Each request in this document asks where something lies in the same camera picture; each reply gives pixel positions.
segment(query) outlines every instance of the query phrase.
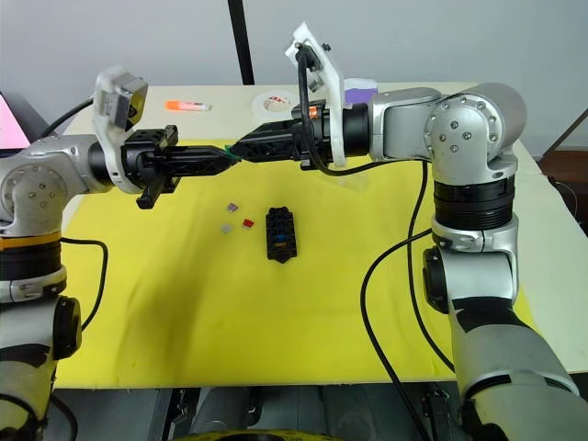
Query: robotic arm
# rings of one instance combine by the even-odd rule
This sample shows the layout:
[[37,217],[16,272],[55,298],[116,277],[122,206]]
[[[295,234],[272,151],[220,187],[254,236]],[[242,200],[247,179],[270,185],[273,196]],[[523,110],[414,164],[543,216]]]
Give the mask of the robotic arm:
[[341,107],[341,75],[325,47],[303,24],[286,54],[295,64],[305,58],[309,84],[327,85],[330,108],[324,101],[305,108],[299,71],[302,105],[293,120],[264,124],[231,151],[253,162],[297,160],[303,170],[322,169],[320,161],[344,165],[342,155],[431,162],[435,246],[424,252],[424,285],[428,303],[451,324],[464,429],[473,439],[584,439],[588,403],[545,340],[512,310],[518,291],[512,146],[526,122],[520,95],[500,84],[452,96],[414,88]]
[[147,84],[120,67],[97,79],[96,136],[38,140],[0,161],[0,439],[37,439],[57,361],[81,344],[80,307],[60,295],[62,211],[75,195],[119,187],[150,209],[182,176],[216,175],[239,160],[212,146],[179,147],[175,126],[137,130]]

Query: orange pen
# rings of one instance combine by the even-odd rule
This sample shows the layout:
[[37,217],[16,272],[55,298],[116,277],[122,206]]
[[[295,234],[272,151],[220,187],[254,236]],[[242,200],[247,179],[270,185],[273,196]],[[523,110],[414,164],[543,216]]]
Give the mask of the orange pen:
[[168,110],[195,110],[195,111],[208,111],[211,109],[210,104],[204,103],[191,103],[187,101],[179,101],[177,99],[170,99],[165,102],[165,108]]

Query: white tape roll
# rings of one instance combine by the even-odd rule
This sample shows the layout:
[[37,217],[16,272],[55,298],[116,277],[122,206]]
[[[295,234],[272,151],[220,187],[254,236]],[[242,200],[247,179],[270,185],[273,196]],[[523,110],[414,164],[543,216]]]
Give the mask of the white tape roll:
[[269,90],[254,98],[251,110],[262,121],[292,119],[291,111],[298,102],[298,97],[290,92]]

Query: black connector block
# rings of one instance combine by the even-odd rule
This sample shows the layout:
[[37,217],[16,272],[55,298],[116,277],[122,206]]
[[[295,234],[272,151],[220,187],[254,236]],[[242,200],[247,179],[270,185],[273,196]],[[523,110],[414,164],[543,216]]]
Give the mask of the black connector block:
[[296,257],[294,217],[286,208],[269,209],[266,214],[267,258],[285,264]]

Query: cable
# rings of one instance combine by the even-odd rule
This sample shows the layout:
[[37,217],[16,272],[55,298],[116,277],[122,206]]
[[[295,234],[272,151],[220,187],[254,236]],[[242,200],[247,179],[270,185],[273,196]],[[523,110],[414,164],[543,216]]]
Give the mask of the cable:
[[389,163],[398,163],[403,160],[399,161],[388,161],[385,163],[369,163],[360,165],[359,167],[348,168],[346,170],[331,170],[327,167],[321,160],[321,156],[319,155],[318,151],[316,150],[316,145],[314,145],[314,129],[312,128],[311,124],[311,117],[309,116],[309,91],[308,91],[308,82],[306,78],[306,69],[308,66],[308,59],[307,54],[304,48],[299,49],[299,58],[298,58],[298,89],[300,95],[300,117],[302,120],[302,138],[306,142],[306,146],[309,150],[309,156],[311,158],[312,164],[321,172],[325,173],[329,176],[346,176],[346,175],[353,175],[355,173],[364,172],[369,170],[370,168],[379,167],[381,165],[386,165]]
[[564,184],[563,182],[555,181],[555,183],[558,186],[562,186],[562,187],[566,188],[573,196],[573,218],[576,219],[576,214],[578,214],[578,197],[576,196],[576,192],[573,191],[570,186],[568,186],[567,184]]
[[[408,237],[413,236],[414,231],[414,224],[416,223],[416,218],[419,214],[419,209],[421,208],[421,203],[423,202],[424,191],[426,190],[428,172],[427,172],[427,165],[426,162],[423,162],[423,180],[421,181],[421,190],[419,191],[419,196],[416,199],[416,204],[414,204],[413,216],[411,217],[411,223],[408,227]],[[409,290],[411,291],[411,302],[413,304],[414,316],[416,317],[416,321],[419,323],[419,328],[421,328],[421,332],[423,333],[424,339],[427,343],[431,346],[431,349],[441,358],[441,361],[445,363],[452,372],[455,372],[455,368],[453,363],[449,361],[449,358],[443,354],[443,351],[439,349],[439,346],[436,345],[435,341],[431,337],[431,335],[426,330],[424,326],[423,317],[419,312],[419,305],[416,301],[416,295],[414,294],[414,276],[413,276],[413,245],[411,243],[406,244],[406,255],[408,261],[408,286]]]
[[391,248],[386,250],[384,253],[380,254],[379,257],[376,260],[374,260],[374,262],[371,264],[371,266],[367,270],[367,273],[364,276],[364,281],[361,284],[361,291],[359,294],[359,306],[361,308],[361,318],[363,319],[364,326],[366,327],[366,331],[367,331],[367,335],[369,336],[369,340],[370,340],[371,344],[374,346],[374,349],[376,350],[376,354],[378,354],[379,360],[381,361],[382,365],[384,365],[384,368],[386,369],[386,372],[388,372],[390,379],[392,380],[392,382],[394,384],[396,384],[396,388],[398,389],[398,393],[400,394],[402,401],[404,402],[404,405],[406,406],[407,411],[409,412],[409,414],[413,418],[414,425],[415,425],[417,431],[419,432],[419,435],[423,439],[423,441],[430,441],[429,434],[427,433],[426,429],[424,428],[424,424],[421,421],[418,413],[416,412],[416,409],[414,409],[413,403],[411,402],[411,399],[409,398],[408,394],[406,393],[406,390],[402,386],[402,383],[401,383],[400,379],[398,378],[398,375],[396,375],[394,368],[392,367],[392,365],[390,364],[390,362],[386,358],[384,351],[382,350],[381,346],[378,343],[378,338],[374,334],[374,330],[372,329],[371,324],[369,323],[368,308],[366,306],[366,291],[368,289],[369,278],[371,277],[372,273],[374,272],[374,270],[376,269],[376,267],[378,266],[378,264],[382,260],[384,260],[388,255],[394,253],[399,248],[402,248],[407,243],[411,243],[412,241],[416,241],[417,239],[421,239],[422,237],[425,237],[427,234],[430,234],[430,233],[431,233],[430,228],[428,230],[425,230],[424,232],[419,232],[418,234],[415,234],[412,237],[404,239],[400,243],[396,243],[394,246],[392,246]]
[[62,237],[61,241],[63,243],[73,243],[77,245],[97,245],[102,248],[102,269],[100,270],[100,284],[98,286],[98,293],[96,294],[96,301],[94,302],[94,307],[90,311],[90,315],[88,318],[85,319],[84,323],[82,324],[82,331],[86,328],[88,324],[94,319],[94,316],[98,312],[98,308],[100,307],[100,301],[102,301],[102,295],[104,294],[104,285],[107,280],[107,266],[108,266],[108,248],[105,243],[100,241],[91,241],[91,240],[83,240],[83,239],[69,239],[67,237]]
[[57,129],[59,126],[61,126],[65,121],[67,121],[73,115],[78,113],[80,110],[82,110],[88,106],[91,106],[92,103],[94,103],[94,99],[91,97],[91,98],[88,98],[83,103],[78,104],[76,107],[72,108],[71,110],[65,112],[63,115],[61,115],[56,120],[54,120],[49,126],[47,126],[47,129],[45,129],[41,133],[40,138],[45,138],[46,136],[51,135],[55,131],[55,129]]
[[51,402],[63,414],[70,425],[70,441],[75,441],[75,438],[77,438],[77,420],[75,419],[74,413],[69,407],[67,407],[67,404],[54,393],[49,396],[49,402]]

